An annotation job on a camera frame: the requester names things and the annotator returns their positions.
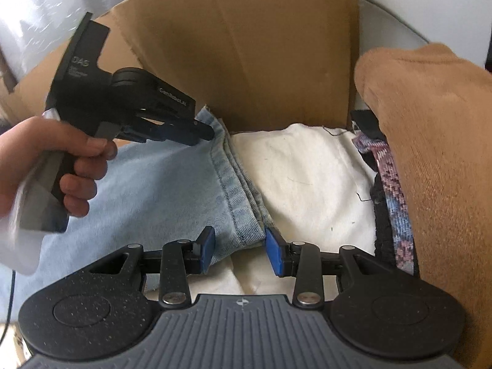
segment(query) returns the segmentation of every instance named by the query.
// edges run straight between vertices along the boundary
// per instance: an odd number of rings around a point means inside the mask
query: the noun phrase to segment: tan garment
[[[444,45],[376,49],[355,70],[388,138],[424,280],[467,311],[455,358],[492,365],[492,75]]]

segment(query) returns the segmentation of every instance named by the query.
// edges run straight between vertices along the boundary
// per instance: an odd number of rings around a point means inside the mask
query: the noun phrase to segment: black cable
[[[15,271],[12,271],[12,283],[10,284],[10,299],[8,301],[7,320],[5,322],[5,328],[3,329],[2,338],[0,339],[0,347],[2,346],[3,339],[7,335],[8,327],[10,325],[10,316],[12,315],[12,306],[14,304],[14,288],[15,288]]]

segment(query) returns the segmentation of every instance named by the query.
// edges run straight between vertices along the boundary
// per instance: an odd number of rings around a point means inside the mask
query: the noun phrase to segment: gray ribbed panel
[[[352,350],[319,312],[292,307],[284,296],[202,295],[184,311],[168,311],[139,345],[112,358],[64,363],[36,356],[24,369],[462,369],[443,356],[388,363]]]

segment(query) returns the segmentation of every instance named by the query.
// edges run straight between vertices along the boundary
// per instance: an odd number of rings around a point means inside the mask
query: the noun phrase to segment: denim fabric
[[[197,118],[216,137],[188,147],[172,141],[148,141],[120,149],[98,183],[86,218],[71,218],[67,232],[43,241],[39,268],[17,276],[13,320],[22,303],[37,290],[129,243],[161,249],[178,239],[194,240],[213,226],[213,262],[252,246],[273,226],[261,195],[229,144],[223,125],[206,109]],[[6,318],[11,271],[0,267],[0,322]],[[148,289],[157,287],[149,276]]]

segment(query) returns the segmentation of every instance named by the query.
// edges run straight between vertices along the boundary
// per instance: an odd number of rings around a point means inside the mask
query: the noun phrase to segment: human hand
[[[107,161],[116,157],[113,141],[95,139],[68,123],[32,117],[0,136],[0,217],[9,214],[20,183],[43,151],[66,151],[76,157],[75,175],[60,179],[63,203],[73,216],[89,212],[97,193],[96,180],[106,175]]]

